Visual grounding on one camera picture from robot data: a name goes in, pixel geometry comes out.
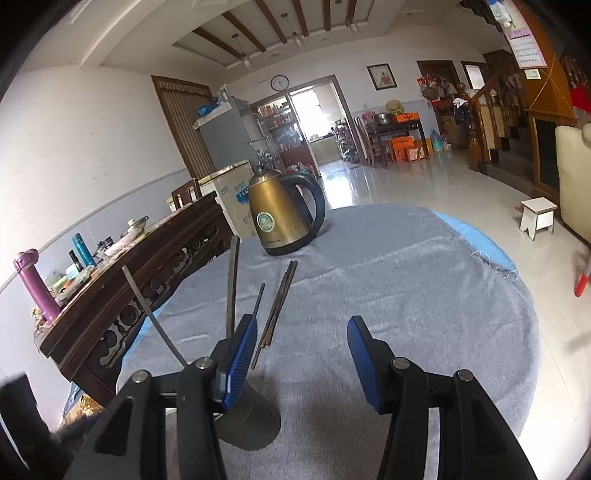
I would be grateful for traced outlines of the grey refrigerator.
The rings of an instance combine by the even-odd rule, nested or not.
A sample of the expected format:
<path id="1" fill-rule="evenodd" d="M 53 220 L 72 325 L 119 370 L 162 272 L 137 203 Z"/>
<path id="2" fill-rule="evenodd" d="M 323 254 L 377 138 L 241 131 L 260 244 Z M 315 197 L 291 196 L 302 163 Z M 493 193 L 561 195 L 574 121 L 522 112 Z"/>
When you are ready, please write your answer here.
<path id="1" fill-rule="evenodd" d="M 260 161 L 273 158 L 273 147 L 249 103 L 235 97 L 221 102 L 193 129 L 201 135 L 215 171 L 247 161 L 256 169 Z"/>

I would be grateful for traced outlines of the carved dark wooden sideboard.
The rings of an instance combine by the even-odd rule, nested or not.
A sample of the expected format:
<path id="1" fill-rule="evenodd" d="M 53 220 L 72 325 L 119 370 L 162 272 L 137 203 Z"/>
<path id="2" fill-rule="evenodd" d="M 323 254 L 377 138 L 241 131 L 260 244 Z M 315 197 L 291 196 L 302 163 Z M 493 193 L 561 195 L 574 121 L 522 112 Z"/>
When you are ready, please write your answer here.
<path id="1" fill-rule="evenodd" d="M 107 405 L 146 318 L 138 300 L 160 308 L 185 278 L 228 250 L 230 238 L 214 193 L 171 213 L 91 275 L 40 329 L 38 349 L 66 380 Z"/>

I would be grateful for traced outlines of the framed wall picture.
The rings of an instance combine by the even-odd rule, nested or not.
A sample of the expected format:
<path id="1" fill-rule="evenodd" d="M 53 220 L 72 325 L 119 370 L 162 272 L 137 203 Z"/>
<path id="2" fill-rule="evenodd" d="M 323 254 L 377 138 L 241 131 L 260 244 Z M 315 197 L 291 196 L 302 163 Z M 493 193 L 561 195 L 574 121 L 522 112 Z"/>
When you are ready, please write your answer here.
<path id="1" fill-rule="evenodd" d="M 377 91 L 398 87 L 398 83 L 394 79 L 394 74 L 388 63 L 369 65 L 367 66 L 367 71 Z"/>

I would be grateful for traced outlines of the gold electric kettle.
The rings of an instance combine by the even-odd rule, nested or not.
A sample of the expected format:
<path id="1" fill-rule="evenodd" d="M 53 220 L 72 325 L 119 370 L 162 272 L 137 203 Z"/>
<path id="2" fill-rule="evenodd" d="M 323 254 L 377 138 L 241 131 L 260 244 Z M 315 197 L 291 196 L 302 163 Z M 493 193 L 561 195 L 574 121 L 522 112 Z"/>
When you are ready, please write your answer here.
<path id="1" fill-rule="evenodd" d="M 283 256 L 315 240 L 327 205 L 315 178 L 267 169 L 249 181 L 249 208 L 263 249 L 270 256 Z"/>

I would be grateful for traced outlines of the blue under cloth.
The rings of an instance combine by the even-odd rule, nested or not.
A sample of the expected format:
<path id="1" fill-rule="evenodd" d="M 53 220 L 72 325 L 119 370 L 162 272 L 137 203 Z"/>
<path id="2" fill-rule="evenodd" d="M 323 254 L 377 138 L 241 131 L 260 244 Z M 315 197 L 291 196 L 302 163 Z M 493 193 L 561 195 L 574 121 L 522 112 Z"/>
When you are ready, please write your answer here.
<path id="1" fill-rule="evenodd" d="M 513 260 L 491 238 L 474 226 L 465 223 L 455 217 L 434 212 L 434 214 L 449 227 L 455 230 L 464 240 L 471 245 L 472 255 L 495 266 L 507 275 L 519 276 Z"/>

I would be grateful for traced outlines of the purple thermos bottle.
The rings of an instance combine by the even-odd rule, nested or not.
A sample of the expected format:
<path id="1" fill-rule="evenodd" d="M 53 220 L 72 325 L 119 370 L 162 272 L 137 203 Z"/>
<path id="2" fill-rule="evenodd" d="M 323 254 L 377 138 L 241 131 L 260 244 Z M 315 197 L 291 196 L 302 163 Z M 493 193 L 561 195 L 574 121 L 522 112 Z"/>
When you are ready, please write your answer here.
<path id="1" fill-rule="evenodd" d="M 36 269 L 38 260 L 39 252 L 36 249 L 29 249 L 25 252 L 19 252 L 13 264 L 45 320 L 53 322 L 60 314 L 60 307 Z"/>

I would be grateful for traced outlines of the blue thermos bottle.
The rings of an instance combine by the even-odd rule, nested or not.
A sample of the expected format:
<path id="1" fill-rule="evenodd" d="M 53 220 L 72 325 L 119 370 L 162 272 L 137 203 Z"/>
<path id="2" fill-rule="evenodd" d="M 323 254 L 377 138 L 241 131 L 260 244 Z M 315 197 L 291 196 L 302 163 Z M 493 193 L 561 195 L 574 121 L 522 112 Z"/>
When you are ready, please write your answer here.
<path id="1" fill-rule="evenodd" d="M 85 241 L 83 240 L 80 233 L 76 233 L 73 238 L 72 242 L 80 259 L 82 260 L 85 267 L 95 266 L 96 262 L 93 258 L 93 255 L 90 253 Z"/>

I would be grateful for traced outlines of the dark chopstick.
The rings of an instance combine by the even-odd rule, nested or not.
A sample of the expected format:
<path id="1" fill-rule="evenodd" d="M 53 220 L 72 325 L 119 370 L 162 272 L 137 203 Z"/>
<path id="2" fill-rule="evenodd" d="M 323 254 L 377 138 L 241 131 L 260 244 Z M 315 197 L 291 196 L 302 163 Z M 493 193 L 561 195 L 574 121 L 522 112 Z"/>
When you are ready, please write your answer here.
<path id="1" fill-rule="evenodd" d="M 290 261 L 290 265 L 287 267 L 287 272 L 284 274 L 284 279 L 280 286 L 279 299 L 277 300 L 276 308 L 274 308 L 273 315 L 271 315 L 270 329 L 266 334 L 266 346 L 270 346 L 271 342 L 273 342 L 274 328 L 276 327 L 277 320 L 279 320 L 280 310 L 283 308 L 283 303 L 287 299 L 287 293 L 290 289 L 291 282 L 293 282 L 296 270 L 297 260 Z"/>
<path id="2" fill-rule="evenodd" d="M 256 353 L 253 355 L 252 365 L 250 366 L 252 370 L 256 369 L 256 363 L 257 360 L 259 360 L 260 351 L 262 351 L 264 346 L 266 346 L 266 335 L 270 330 L 270 324 L 273 320 L 274 312 L 276 312 L 276 308 L 279 306 L 280 297 L 283 296 L 284 287 L 287 285 L 287 276 L 290 274 L 291 265 L 293 265 L 293 261 L 290 261 L 290 264 L 288 264 L 287 271 L 284 272 L 283 279 L 280 281 L 280 286 L 277 288 L 276 296 L 273 299 L 273 304 L 271 304 L 270 314 L 266 320 L 266 325 L 264 325 L 262 337 L 260 337 L 259 344 L 256 347 Z"/>
<path id="3" fill-rule="evenodd" d="M 260 307 L 260 303 L 262 303 L 263 293 L 264 293 L 265 289 L 266 289 L 266 283 L 261 283 L 260 287 L 259 287 L 259 293 L 256 296 L 256 303 L 254 304 L 254 307 L 252 309 L 252 317 L 253 318 L 259 317 L 259 307 Z"/>
<path id="4" fill-rule="evenodd" d="M 230 239 L 229 264 L 228 264 L 228 295 L 226 295 L 226 337 L 230 338 L 235 332 L 235 298 L 236 285 L 238 285 L 238 256 L 240 239 L 232 236 Z"/>
<path id="5" fill-rule="evenodd" d="M 266 329 L 264 329 L 263 337 L 262 337 L 262 345 L 266 347 L 270 343 L 270 330 L 273 326 L 276 317 L 279 316 L 280 313 L 280 304 L 283 302 L 283 297 L 287 294 L 288 289 L 288 280 L 293 277 L 294 271 L 297 269 L 297 261 L 291 260 L 290 264 L 288 264 L 287 271 L 283 274 L 283 279 L 280 282 L 280 287 L 277 290 L 276 298 L 273 300 L 273 306 L 270 310 L 270 318 L 267 319 L 266 322 Z"/>

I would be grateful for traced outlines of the round wall clock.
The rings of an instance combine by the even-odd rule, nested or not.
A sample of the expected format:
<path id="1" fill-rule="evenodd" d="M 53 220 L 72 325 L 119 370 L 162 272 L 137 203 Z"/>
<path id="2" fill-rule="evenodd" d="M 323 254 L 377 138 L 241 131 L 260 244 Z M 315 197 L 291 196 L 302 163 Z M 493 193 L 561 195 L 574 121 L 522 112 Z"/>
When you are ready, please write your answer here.
<path id="1" fill-rule="evenodd" d="M 286 75 L 278 74 L 270 79 L 270 87 L 273 91 L 283 92 L 290 88 L 290 79 L 288 79 Z"/>

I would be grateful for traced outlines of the grey table cloth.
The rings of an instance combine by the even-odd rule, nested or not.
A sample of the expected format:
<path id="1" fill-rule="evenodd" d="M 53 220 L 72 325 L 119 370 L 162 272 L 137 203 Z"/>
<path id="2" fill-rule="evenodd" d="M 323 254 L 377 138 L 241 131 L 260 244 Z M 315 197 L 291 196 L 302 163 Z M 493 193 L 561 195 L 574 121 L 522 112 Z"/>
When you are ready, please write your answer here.
<path id="1" fill-rule="evenodd" d="M 373 479 L 389 420 L 367 403 L 346 344 L 349 318 L 422 369 L 471 370 L 515 434 L 541 362 L 539 321 L 520 275 L 472 255 L 433 211 L 380 204 L 329 212 L 297 271 L 273 342 L 249 383 L 280 410 L 266 448 L 221 448 L 231 479 Z"/>

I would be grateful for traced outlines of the white plastic spoon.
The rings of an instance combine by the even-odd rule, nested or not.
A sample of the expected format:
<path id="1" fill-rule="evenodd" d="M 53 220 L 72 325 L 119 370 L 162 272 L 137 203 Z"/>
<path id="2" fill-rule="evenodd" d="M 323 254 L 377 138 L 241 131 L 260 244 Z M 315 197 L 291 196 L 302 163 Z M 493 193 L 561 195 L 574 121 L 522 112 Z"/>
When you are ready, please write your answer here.
<path id="1" fill-rule="evenodd" d="M 173 354 L 173 356 L 176 358 L 176 360 L 183 367 L 187 367 L 188 362 L 184 359 L 184 357 L 180 353 L 180 351 L 175 347 L 175 345 L 173 344 L 173 342 L 171 341 L 169 336 L 166 334 L 165 330 L 162 328 L 162 326 L 158 322 L 157 318 L 154 316 L 153 311 L 151 310 L 150 306 L 148 305 L 147 300 L 141 294 L 141 291 L 140 291 L 139 287 L 137 286 L 135 280 L 133 279 L 133 276 L 131 275 L 129 269 L 126 266 L 123 266 L 121 268 L 121 271 L 122 271 L 128 285 L 129 285 L 129 287 L 131 288 L 133 294 L 135 295 L 137 302 L 142 307 L 145 315 L 150 319 L 150 322 L 152 323 L 153 327 L 156 329 L 160 338 L 166 344 L 168 350 Z"/>

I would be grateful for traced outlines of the white cardboard box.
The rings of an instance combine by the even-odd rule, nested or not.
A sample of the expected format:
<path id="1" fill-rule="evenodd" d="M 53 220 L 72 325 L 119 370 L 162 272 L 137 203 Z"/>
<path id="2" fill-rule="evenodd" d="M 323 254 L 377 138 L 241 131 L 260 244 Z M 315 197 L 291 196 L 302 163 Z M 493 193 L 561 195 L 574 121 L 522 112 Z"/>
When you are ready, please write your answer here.
<path id="1" fill-rule="evenodd" d="M 248 198 L 252 176 L 252 167 L 245 160 L 224 167 L 198 181 L 202 195 L 215 193 L 215 200 L 221 205 L 233 234 L 242 239 L 256 235 Z"/>

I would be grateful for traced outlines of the wall calendar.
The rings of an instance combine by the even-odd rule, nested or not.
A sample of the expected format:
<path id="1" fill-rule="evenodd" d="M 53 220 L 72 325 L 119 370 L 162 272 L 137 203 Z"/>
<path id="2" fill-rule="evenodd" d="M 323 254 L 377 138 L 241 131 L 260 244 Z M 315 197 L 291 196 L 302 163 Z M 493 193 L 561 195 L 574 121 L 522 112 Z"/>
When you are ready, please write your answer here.
<path id="1" fill-rule="evenodd" d="M 517 5 L 511 0 L 502 1 L 505 20 L 504 34 L 522 70 L 546 68 L 547 62 L 542 50 Z"/>

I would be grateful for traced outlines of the wooden staircase railing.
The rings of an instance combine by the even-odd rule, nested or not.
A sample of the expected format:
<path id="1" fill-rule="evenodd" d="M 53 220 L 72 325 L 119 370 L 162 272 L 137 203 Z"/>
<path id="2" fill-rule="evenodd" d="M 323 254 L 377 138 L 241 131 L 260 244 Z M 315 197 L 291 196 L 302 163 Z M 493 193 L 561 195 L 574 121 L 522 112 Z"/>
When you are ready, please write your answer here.
<path id="1" fill-rule="evenodd" d="M 482 63 L 465 62 L 471 88 L 472 114 L 469 166 L 475 171 L 504 173 L 531 181 L 534 174 L 528 103 L 514 55 L 496 50 Z"/>

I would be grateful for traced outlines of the dark grey utensil cup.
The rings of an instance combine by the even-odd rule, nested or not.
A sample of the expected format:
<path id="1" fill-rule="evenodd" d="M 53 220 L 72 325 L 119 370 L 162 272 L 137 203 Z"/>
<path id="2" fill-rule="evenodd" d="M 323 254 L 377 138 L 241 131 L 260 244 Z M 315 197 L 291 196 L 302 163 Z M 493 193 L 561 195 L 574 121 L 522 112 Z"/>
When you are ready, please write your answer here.
<path id="1" fill-rule="evenodd" d="M 249 383 L 235 406 L 215 421 L 219 440 L 245 451 L 266 448 L 280 433 L 280 410 Z"/>

